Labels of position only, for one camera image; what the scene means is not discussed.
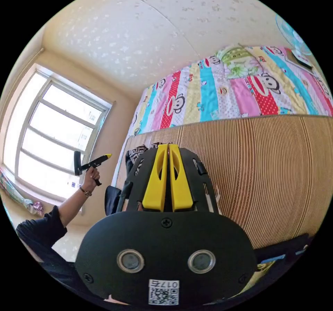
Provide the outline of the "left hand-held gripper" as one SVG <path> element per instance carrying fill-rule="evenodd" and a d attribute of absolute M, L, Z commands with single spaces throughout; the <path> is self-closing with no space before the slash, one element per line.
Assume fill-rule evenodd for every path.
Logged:
<path fill-rule="evenodd" d="M 103 162 L 105 162 L 106 159 L 109 159 L 112 156 L 112 154 L 105 154 L 99 158 L 96 158 L 92 160 L 91 162 L 88 162 L 84 165 L 81 164 L 81 156 L 78 156 L 78 175 L 82 175 L 83 171 L 88 170 L 90 167 L 97 168 L 100 166 Z"/>

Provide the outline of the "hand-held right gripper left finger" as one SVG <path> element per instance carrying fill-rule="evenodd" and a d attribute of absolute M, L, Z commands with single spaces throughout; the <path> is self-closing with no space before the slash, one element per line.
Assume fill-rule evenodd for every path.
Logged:
<path fill-rule="evenodd" d="M 163 211 L 167 184 L 168 145 L 159 145 L 156 150 L 142 206 L 145 210 Z"/>

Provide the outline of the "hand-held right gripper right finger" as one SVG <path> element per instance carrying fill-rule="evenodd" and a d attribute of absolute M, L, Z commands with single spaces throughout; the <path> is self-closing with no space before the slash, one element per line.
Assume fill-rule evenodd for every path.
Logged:
<path fill-rule="evenodd" d="M 176 144 L 169 144 L 169 161 L 172 210 L 191 210 L 193 207 L 193 199 L 180 149 Z"/>

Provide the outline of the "person's left hand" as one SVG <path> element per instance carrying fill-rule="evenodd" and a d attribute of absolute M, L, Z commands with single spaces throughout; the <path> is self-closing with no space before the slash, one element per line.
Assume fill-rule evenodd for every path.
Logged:
<path fill-rule="evenodd" d="M 100 179 L 100 173 L 97 168 L 90 167 L 84 176 L 83 184 L 81 188 L 84 192 L 93 192 L 97 186 L 96 180 Z"/>

